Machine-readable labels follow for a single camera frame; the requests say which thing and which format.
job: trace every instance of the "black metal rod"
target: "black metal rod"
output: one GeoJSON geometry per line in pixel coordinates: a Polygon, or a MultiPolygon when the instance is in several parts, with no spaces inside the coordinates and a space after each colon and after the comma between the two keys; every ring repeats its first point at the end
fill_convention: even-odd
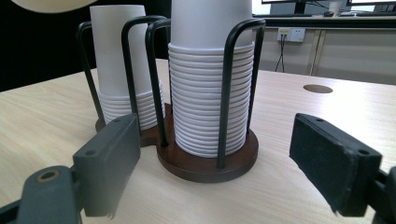
{"type": "Polygon", "coordinates": [[[16,223],[21,199],[0,207],[0,223],[16,223]]]}
{"type": "MultiPolygon", "coordinates": [[[[167,44],[169,46],[169,43],[171,41],[171,29],[170,27],[166,27],[166,40],[167,44]]],[[[169,53],[168,53],[168,76],[169,76],[169,95],[170,95],[170,101],[171,101],[171,114],[173,114],[173,97],[172,97],[172,78],[171,78],[171,69],[170,69],[170,64],[169,64],[169,53]]]]}
{"type": "Polygon", "coordinates": [[[139,120],[139,113],[137,111],[137,100],[136,100],[136,91],[134,89],[134,72],[132,67],[132,57],[129,45],[129,31],[138,24],[143,23],[152,23],[158,20],[166,19],[163,16],[143,16],[143,17],[136,17],[129,21],[127,21],[124,26],[122,27],[121,32],[121,43],[122,43],[122,54],[125,64],[125,74],[126,80],[128,84],[128,92],[129,92],[129,99],[131,102],[131,110],[132,114],[136,114],[137,116],[137,125],[140,128],[140,120],[139,120]]]}
{"type": "Polygon", "coordinates": [[[90,64],[88,62],[87,54],[85,52],[84,44],[82,42],[82,32],[86,29],[92,28],[92,23],[90,21],[85,21],[81,23],[76,31],[76,40],[78,43],[78,55],[81,60],[82,68],[84,69],[85,78],[87,78],[88,86],[90,88],[93,103],[95,105],[96,113],[98,114],[99,121],[105,123],[105,116],[103,115],[103,110],[100,105],[98,93],[96,92],[95,84],[93,82],[90,64]]]}
{"type": "Polygon", "coordinates": [[[219,147],[217,166],[225,167],[225,148],[227,140],[228,111],[230,107],[230,91],[233,72],[233,49],[238,37],[247,29],[263,27],[265,19],[251,19],[242,21],[235,25],[229,33],[225,46],[223,58],[223,72],[221,85],[220,121],[219,121],[219,147]]]}
{"type": "Polygon", "coordinates": [[[151,78],[151,88],[154,97],[155,113],[157,115],[158,122],[158,132],[160,135],[160,141],[162,147],[168,146],[168,141],[166,139],[165,123],[163,120],[163,106],[161,102],[161,93],[158,83],[158,71],[157,64],[155,62],[155,49],[154,49],[154,34],[158,29],[163,27],[169,27],[171,25],[171,20],[161,20],[155,21],[148,26],[146,31],[146,52],[148,55],[148,68],[151,78]]]}
{"type": "Polygon", "coordinates": [[[394,207],[396,202],[394,190],[396,189],[392,189],[392,192],[387,190],[392,182],[394,184],[394,179],[391,180],[394,176],[396,176],[395,167],[390,170],[389,175],[379,170],[376,179],[372,180],[367,186],[365,200],[375,210],[376,222],[373,223],[395,223],[396,221],[396,213],[394,212],[396,209],[394,207]]]}
{"type": "Polygon", "coordinates": [[[250,100],[247,115],[247,133],[250,129],[251,113],[253,111],[254,94],[256,93],[257,75],[259,74],[260,57],[262,56],[262,41],[264,40],[264,28],[259,28],[256,33],[254,44],[253,71],[251,73],[250,100]]]}

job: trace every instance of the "screw hole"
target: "screw hole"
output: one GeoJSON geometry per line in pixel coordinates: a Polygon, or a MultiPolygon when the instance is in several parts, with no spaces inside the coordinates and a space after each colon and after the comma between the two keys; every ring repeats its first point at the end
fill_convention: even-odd
{"type": "Polygon", "coordinates": [[[370,154],[368,151],[366,151],[366,150],[359,150],[359,153],[360,154],[362,154],[362,155],[368,155],[368,154],[370,154]]]}
{"type": "Polygon", "coordinates": [[[95,150],[89,150],[89,151],[87,151],[87,152],[85,153],[85,155],[86,155],[86,156],[91,156],[91,155],[94,155],[95,153],[96,153],[95,150]]]}
{"type": "Polygon", "coordinates": [[[41,183],[48,182],[51,181],[52,179],[55,179],[58,175],[59,175],[58,170],[47,171],[46,173],[39,175],[37,177],[37,181],[41,183]]]}

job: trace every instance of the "desk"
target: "desk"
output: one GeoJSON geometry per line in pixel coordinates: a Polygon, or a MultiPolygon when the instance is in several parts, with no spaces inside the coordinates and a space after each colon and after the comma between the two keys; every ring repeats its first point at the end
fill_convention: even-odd
{"type": "MultiPolygon", "coordinates": [[[[158,61],[169,102],[166,61],[158,61]]],[[[251,130],[259,157],[241,177],[197,184],[167,172],[154,147],[142,148],[113,220],[84,223],[371,223],[335,216],[289,158],[294,115],[317,116],[384,155],[386,172],[396,164],[396,87],[260,71],[251,130]],[[332,93],[303,89],[325,85],[332,93]]],[[[0,93],[0,206],[21,197],[25,179],[51,165],[72,165],[72,156],[95,135],[97,116],[83,73],[0,93]]]]}
{"type": "Polygon", "coordinates": [[[267,27],[324,29],[394,29],[396,17],[295,17],[267,18],[267,27]]]}

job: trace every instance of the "wall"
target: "wall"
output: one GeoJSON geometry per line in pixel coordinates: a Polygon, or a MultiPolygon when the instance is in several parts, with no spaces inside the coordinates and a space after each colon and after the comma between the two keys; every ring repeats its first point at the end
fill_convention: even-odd
{"type": "MultiPolygon", "coordinates": [[[[98,0],[93,5],[144,5],[147,15],[170,18],[171,0],[98,0]]],[[[0,1],[0,91],[82,71],[75,32],[89,21],[89,6],[65,13],[35,13],[10,0],[0,1]]],[[[92,33],[84,32],[93,55],[92,33]]],[[[156,56],[167,57],[166,35],[156,34],[156,56]]],[[[90,57],[95,67],[94,57],[90,57]]]]}
{"type": "MultiPolygon", "coordinates": [[[[277,28],[267,27],[261,70],[275,71],[280,55],[277,28]]],[[[316,29],[307,29],[303,43],[286,42],[285,72],[309,75],[316,29]]],[[[396,85],[396,30],[327,29],[313,76],[396,85]]]]}
{"type": "MultiPolygon", "coordinates": [[[[323,14],[329,10],[330,1],[318,1],[318,3],[324,7],[312,5],[314,2],[307,3],[304,14],[323,14]]],[[[293,14],[295,5],[295,3],[271,4],[271,14],[293,14]]],[[[350,7],[347,7],[347,0],[343,0],[343,4],[340,7],[341,10],[350,10],[350,7]]]]}

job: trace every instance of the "lamp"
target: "lamp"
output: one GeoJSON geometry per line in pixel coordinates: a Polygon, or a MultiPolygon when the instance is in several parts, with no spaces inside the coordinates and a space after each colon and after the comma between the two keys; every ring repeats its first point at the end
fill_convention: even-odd
{"type": "Polygon", "coordinates": [[[25,9],[40,13],[60,13],[85,7],[96,0],[11,0],[25,9]]]}

